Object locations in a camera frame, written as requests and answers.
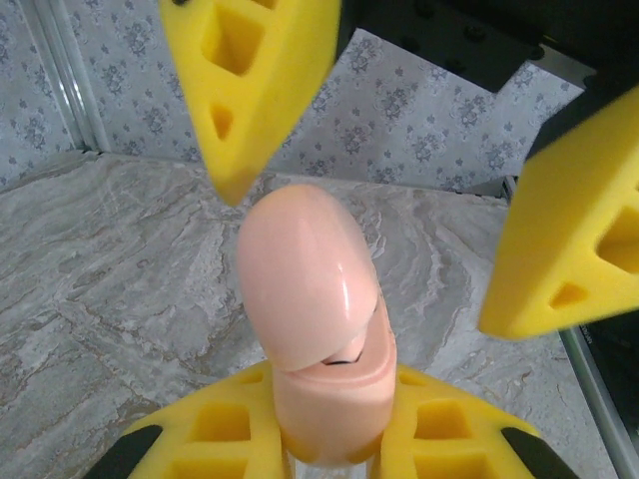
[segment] triangular cutout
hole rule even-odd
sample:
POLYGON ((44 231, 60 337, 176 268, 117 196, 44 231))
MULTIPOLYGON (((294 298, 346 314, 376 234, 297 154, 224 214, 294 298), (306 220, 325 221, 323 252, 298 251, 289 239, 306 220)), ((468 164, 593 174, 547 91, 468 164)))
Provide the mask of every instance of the triangular cutout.
POLYGON ((550 305, 555 309, 560 309, 584 301, 587 297, 588 291, 583 287, 566 282, 552 298, 550 305))

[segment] gray marble floor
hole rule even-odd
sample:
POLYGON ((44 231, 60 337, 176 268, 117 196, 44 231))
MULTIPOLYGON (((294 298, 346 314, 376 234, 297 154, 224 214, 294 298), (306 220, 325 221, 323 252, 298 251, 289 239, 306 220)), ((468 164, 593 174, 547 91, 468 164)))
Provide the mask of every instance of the gray marble floor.
POLYGON ((502 201, 266 175, 231 209, 202 168, 111 155, 0 193, 0 477, 81 477, 135 419, 262 359, 236 236, 300 182, 361 224, 401 362, 536 425, 583 479, 615 477, 558 336, 475 330, 502 201))

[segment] phallic-shaped object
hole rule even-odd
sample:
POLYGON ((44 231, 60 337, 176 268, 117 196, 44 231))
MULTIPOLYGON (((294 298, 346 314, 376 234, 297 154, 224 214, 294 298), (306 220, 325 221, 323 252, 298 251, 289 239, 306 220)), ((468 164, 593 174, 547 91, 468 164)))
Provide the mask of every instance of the phallic-shaped object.
POLYGON ((310 464, 365 460, 390 419, 396 349, 354 218, 320 188, 277 190, 240 230, 238 271, 286 447, 310 464))

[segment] square cutout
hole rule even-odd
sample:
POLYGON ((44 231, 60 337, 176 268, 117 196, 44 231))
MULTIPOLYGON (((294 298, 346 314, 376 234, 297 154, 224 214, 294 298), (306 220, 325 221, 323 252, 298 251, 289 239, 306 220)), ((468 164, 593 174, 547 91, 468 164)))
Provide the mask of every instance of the square cutout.
POLYGON ((550 301, 550 307, 553 309, 561 309, 562 307, 585 301, 587 298, 588 291, 583 287, 573 284, 572 282, 566 282, 550 301))
POLYGON ((406 386, 425 386, 426 383, 420 377, 415 374, 410 374, 408 372, 401 372, 397 375, 399 378, 400 384, 405 384, 406 386))
POLYGON ((597 255, 631 274, 639 273, 639 212, 625 207, 601 239, 597 255))
POLYGON ((211 63, 234 75, 246 75, 255 61, 264 28, 242 13, 218 5, 205 33, 202 53, 211 63))
POLYGON ((446 456, 415 454, 417 479, 497 479, 494 468, 481 453, 446 456))
POLYGON ((208 404, 200 410, 193 442, 250 441, 249 409, 240 404, 208 404))
POLYGON ((415 439, 467 439, 470 428, 461 406, 452 400, 434 400, 417 409, 415 439))
POLYGON ((258 384, 259 382, 262 382, 263 379, 264 375, 259 370, 251 372, 243 371, 236 376, 236 380, 241 384, 258 384))
POLYGON ((244 479, 248 462, 217 457, 177 460, 173 463, 172 479, 244 479))

